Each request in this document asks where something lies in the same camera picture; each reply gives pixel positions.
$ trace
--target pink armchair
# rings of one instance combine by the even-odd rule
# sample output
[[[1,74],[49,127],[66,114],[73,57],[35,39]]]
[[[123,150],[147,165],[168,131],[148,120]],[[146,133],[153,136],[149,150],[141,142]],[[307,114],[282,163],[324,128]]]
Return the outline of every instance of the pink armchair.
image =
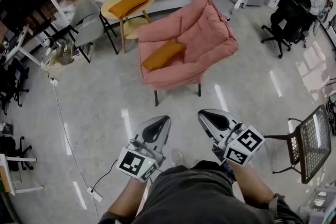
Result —
[[[198,84],[201,96],[203,73],[238,50],[230,25],[212,0],[194,0],[164,19],[141,26],[140,61],[168,40],[186,46],[182,57],[174,57],[168,66],[152,72],[141,66],[142,83],[154,87],[155,106],[159,104],[157,90]]]

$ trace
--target round wooden side table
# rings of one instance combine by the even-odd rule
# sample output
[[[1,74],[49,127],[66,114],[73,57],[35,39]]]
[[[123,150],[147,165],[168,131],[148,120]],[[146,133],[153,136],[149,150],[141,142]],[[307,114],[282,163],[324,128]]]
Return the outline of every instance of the round wooden side table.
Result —
[[[125,39],[137,39],[138,38],[138,27],[140,25],[149,24],[151,21],[149,19],[148,14],[146,13],[145,9],[148,8],[154,0],[149,0],[146,4],[140,6],[136,10],[134,10],[131,14],[123,18],[117,18],[113,13],[109,12],[109,9],[114,6],[116,3],[122,0],[106,0],[102,7],[101,7],[101,14],[106,19],[119,19],[120,21],[120,33],[121,33],[121,42],[122,42],[122,49],[124,53],[126,53],[125,48]],[[138,13],[142,12],[145,18],[136,17],[133,19],[128,19]]]

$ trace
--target orange cushion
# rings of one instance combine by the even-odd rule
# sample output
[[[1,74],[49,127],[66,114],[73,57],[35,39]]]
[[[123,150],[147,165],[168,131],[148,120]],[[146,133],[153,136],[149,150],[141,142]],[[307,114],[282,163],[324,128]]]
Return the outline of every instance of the orange cushion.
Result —
[[[121,19],[147,2],[148,0],[122,0],[110,7],[109,12]]]
[[[185,46],[172,40],[167,41],[159,49],[153,52],[141,65],[153,71],[163,67],[170,59],[185,49]]]

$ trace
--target glossy floor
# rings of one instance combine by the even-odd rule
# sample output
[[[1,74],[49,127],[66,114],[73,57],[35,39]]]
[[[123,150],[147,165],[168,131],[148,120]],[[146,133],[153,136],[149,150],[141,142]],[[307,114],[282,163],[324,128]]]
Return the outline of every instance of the glossy floor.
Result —
[[[291,52],[284,51],[280,60],[274,42],[260,43],[269,36],[260,27],[269,24],[271,13],[265,6],[238,10],[230,24],[239,50],[208,70],[202,97],[197,96],[197,86],[181,87],[159,92],[158,107],[154,106],[153,90],[141,84],[136,42],[128,42],[127,54],[116,56],[103,37],[96,44],[91,64],[81,60],[56,75],[64,127],[47,74],[29,63],[30,92],[23,94],[23,107],[11,103],[8,116],[1,115],[1,120],[13,123],[16,138],[26,137],[26,143],[33,146],[31,155],[38,159],[32,172],[22,172],[22,185],[45,186],[45,190],[12,197],[22,221],[25,224],[97,222],[64,128],[86,184],[92,186],[110,169],[136,127],[151,117],[171,117],[172,128],[164,153],[169,158],[170,151],[178,148],[186,165],[191,165],[197,159],[216,160],[211,151],[212,141],[197,120],[200,109],[228,110],[263,135],[281,135],[289,132],[289,116],[304,119],[323,104],[332,91],[325,84],[336,74],[326,36],[321,31],[316,37],[311,35],[307,49],[302,44],[294,45]],[[115,43],[120,47],[118,38]],[[308,185],[301,184],[299,174],[292,170],[279,175],[271,173],[273,169],[289,166],[285,142],[267,140],[251,164],[275,192],[285,195],[289,205],[297,209],[316,185],[336,179],[333,159],[335,152],[325,163],[326,172],[319,171]],[[162,169],[170,166],[166,160]],[[97,185],[97,191],[103,195],[103,201],[97,204],[99,217],[127,180],[126,175],[113,169]],[[241,197],[237,186],[235,192]]]

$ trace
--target electrical outlet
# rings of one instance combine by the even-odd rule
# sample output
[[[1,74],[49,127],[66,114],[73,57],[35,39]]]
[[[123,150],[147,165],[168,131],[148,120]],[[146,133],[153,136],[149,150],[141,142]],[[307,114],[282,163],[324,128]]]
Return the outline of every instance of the electrical outlet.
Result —
[[[98,202],[101,202],[101,201],[103,201],[103,197],[98,193],[98,192],[96,192],[95,190],[93,190],[93,192],[91,192],[92,191],[92,188],[91,187],[89,187],[88,189],[87,189],[87,192],[96,200],[96,201],[98,201]]]
[[[51,78],[51,79],[50,79],[50,83],[51,83],[52,85],[54,85],[54,86],[57,86],[57,85],[58,85],[58,80],[57,80],[57,79],[53,79],[53,78]]]

